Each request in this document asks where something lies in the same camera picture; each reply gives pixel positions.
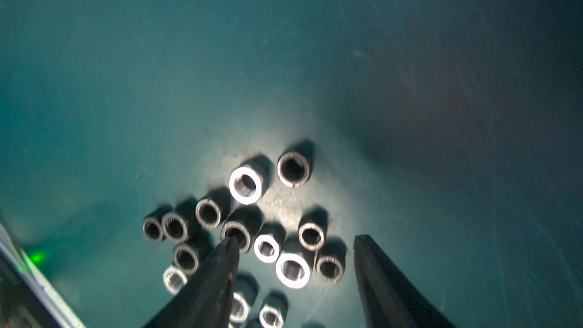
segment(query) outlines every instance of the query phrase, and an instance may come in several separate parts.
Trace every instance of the metal nut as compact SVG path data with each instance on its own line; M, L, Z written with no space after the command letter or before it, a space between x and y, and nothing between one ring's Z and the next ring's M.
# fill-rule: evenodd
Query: metal nut
M324 245L328 215L324 210L316 209L302 217L298 226L298 237L302 246L309 251L317 251Z
M310 162L296 151L281 155L277 169L279 180L288 187L302 186L310 179Z
M239 245L239 253L249 252L261 227L261 217L252 207L237 208L223 225L221 241L235 237Z
M151 212L142 221L142 232L147 240L151 242L162 242L165 239L164 230L162 228L162 219L164 215L172 211L172 207L168 204L158 207Z
M288 240L275 264L275 273L285 286L300 289L310 280L312 266L313 252L304 250L296 240Z
M186 274L174 265L168 266L162 274L162 280L164 281L164 286L172 295L178 294L180 289L188 282Z
M345 271L346 245L325 244L318 254L316 271L327 281L338 282Z
M178 244L172 251L174 265L190 276L198 270L210 250L208 242L200 237Z
M243 323L249 317L249 312L257 298L257 290L244 277L237 277L237 284L233 290L233 304L229 320L231 323Z
M200 230L196 220L196 201L187 199L162 218L164 235L176 244L187 241Z
M281 328L287 316L287 302L281 296L270 294L259 311L259 322L263 328Z
M255 161L248 161L231 172L229 191L244 205L256 203L265 193L267 172Z
M277 261L285 236L285 230L281 225L264 225L253 244L253 250L259 261L265 263Z

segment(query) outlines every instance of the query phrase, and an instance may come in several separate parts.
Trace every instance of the hex nut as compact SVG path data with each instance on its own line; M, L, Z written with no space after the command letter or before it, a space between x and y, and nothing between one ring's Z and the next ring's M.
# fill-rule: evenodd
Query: hex nut
M265 224L253 245L259 261L273 263L278 260L281 246L285 240L285 230L279 224Z
M275 264L275 273L285 286L300 289L310 280L314 253L302 248L297 240L287 240Z
M142 232L144 237L150 242L162 242L165 239L162 228L162 219L164 215L172 211L168 204L156 208L155 211L147 215L142 221Z
M263 328L282 328L288 316L288 304L278 295L270 294L259 311Z
M247 161L231 172L229 191L243 205L256 203L266 190L267 171L255 161Z
M174 266L187 276L193 275L210 252L211 247L208 241L197 236L174 248L172 251Z
M200 225L212 230L218 227L229 215L231 209L231 194L226 187L220 187L209 192L196 205L196 219Z
M237 277L237 283L233 290L233 304L229 315L231 323L243 323L246 321L256 298L257 290L252 283L244 277Z
M283 185L298 187L305 184L311 176L310 161L296 151L286 152L278 160L278 178Z
M196 201L186 199L164 215L162 230L166 238L175 244L181 244L194 236L200 230L200 224L196 220Z
M235 237L239 247L239 253L249 252L253 241L261 227L261 216L253 207L237 208L225 221L221 230L221 241L227 237Z
M178 267L170 265L162 274L162 280L166 289L176 295L186 285L188 277Z
M326 241L328 230L328 213L322 208L303 215L298 225L298 238L308 251L317 251Z

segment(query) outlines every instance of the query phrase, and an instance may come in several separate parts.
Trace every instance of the green led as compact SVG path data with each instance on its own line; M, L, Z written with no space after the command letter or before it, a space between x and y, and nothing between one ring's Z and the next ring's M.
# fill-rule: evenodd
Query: green led
M35 265L37 265L37 264L39 264L39 263L41 263L41 262L43 261L44 257L45 257L45 256L44 256L44 254L42 254L42 253L35 253L34 255L32 255L32 256L30 257L30 260L31 260L31 261L32 261L32 262L33 262Z

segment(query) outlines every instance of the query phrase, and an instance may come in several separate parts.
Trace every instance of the scratched floor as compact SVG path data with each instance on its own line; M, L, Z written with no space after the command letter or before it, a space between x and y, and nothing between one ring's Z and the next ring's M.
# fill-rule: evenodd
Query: scratched floor
M88 327L139 327L172 248L142 217L307 138L311 181L273 180L266 218L326 208L460 328L581 327L582 6L0 0L2 223ZM286 326L364 324L350 248L337 285L240 268Z

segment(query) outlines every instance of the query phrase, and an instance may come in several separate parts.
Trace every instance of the nut hole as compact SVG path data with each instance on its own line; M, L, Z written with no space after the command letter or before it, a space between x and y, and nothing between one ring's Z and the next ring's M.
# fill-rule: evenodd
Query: nut hole
M176 218L169 218L165 223L165 227L172 238L181 238L184 235L184 228Z
M261 242L259 245L259 252L265 257L270 257L273 256L273 253L275 253L275 249L270 243Z
M225 231L224 235L227 238L235 237L235 239L237 239L237 245L239 249L244 248L245 245L247 244L247 237L245 236L243 231L240 230L239 228L231 227Z
M245 308L239 299L233 299L233 306L231 307L231 315L237 318L242 318L243 314L245 313Z
M320 265L320 272L325 277L333 280L340 275L340 267L332 261L325 261Z
M219 219L217 211L210 204L204 204L200 207L199 215L200 218L208 224L214 224Z
M289 181L297 182L304 177L305 168L294 157L291 157L281 164L281 174Z
M191 270L192 268L194 268L194 266L196 266L194 256L184 250L179 251L176 254L176 262L180 265L180 267L184 268L185 270Z
M277 327L279 325L279 318L273 312L264 312L263 319L271 327Z
M320 242L321 237L317 230L306 228L302 233L302 239L305 243L315 246Z
M249 175L243 174L240 178L235 180L235 190L243 197L250 197L255 193L255 182Z
M146 222L144 230L146 231L146 235L152 239L158 239L162 234L160 227L158 227L158 225L153 222Z
M166 282L168 283L168 286L174 291L178 291L184 287L184 281L182 280L180 275L174 272L168 274L168 276L166 277Z
M283 275L292 281L300 280L304 276L304 269L302 266L295 261L285 261L281 266L281 272Z

